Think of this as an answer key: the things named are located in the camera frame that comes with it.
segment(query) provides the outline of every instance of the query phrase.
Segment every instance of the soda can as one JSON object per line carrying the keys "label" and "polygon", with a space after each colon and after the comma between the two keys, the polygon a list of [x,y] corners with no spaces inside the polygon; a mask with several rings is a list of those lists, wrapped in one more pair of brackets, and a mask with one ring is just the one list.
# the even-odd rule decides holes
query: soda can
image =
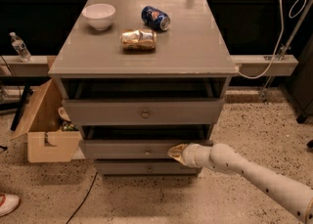
{"label": "soda can", "polygon": [[167,31],[170,24],[170,18],[165,12],[151,6],[143,9],[141,19],[148,27],[155,30]]}
{"label": "soda can", "polygon": [[157,44],[157,34],[151,29],[125,29],[120,40],[125,50],[153,50]]}

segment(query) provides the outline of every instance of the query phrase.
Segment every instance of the white shoe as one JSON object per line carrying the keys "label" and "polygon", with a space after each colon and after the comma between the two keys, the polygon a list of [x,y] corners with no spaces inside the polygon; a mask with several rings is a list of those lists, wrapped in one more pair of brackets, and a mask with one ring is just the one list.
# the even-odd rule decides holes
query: white shoe
{"label": "white shoe", "polygon": [[0,217],[14,211],[20,202],[18,196],[0,193]]}

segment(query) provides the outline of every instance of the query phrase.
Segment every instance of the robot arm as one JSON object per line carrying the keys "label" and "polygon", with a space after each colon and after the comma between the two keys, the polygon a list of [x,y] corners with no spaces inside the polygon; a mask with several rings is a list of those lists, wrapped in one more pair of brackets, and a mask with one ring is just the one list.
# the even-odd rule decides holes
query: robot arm
{"label": "robot arm", "polygon": [[226,144],[213,147],[181,144],[171,148],[168,154],[190,167],[238,173],[300,221],[313,224],[312,188],[248,161]]}

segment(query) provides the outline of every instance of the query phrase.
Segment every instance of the terrazzo floor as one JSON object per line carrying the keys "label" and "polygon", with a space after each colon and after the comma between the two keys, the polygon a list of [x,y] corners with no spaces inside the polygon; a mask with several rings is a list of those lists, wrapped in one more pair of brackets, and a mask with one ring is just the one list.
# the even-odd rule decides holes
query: terrazzo floor
{"label": "terrazzo floor", "polygon": [[[247,159],[313,187],[313,119],[296,112],[279,88],[262,103],[256,89],[231,89],[211,140],[226,143]],[[83,201],[96,170],[90,160],[29,163],[25,136],[10,141],[13,115],[0,115],[0,192],[21,197],[1,224],[65,224]],[[69,222],[113,224],[296,224],[297,219],[240,175],[203,170],[195,177],[102,177]]]}

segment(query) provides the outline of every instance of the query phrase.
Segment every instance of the cardboard box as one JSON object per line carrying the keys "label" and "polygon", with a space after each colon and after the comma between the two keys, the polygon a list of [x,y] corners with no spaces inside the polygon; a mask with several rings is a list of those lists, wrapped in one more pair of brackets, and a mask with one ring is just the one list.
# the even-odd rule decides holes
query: cardboard box
{"label": "cardboard box", "polygon": [[62,97],[52,80],[34,88],[12,139],[27,133],[29,162],[64,162],[84,158],[79,131],[60,131]]}

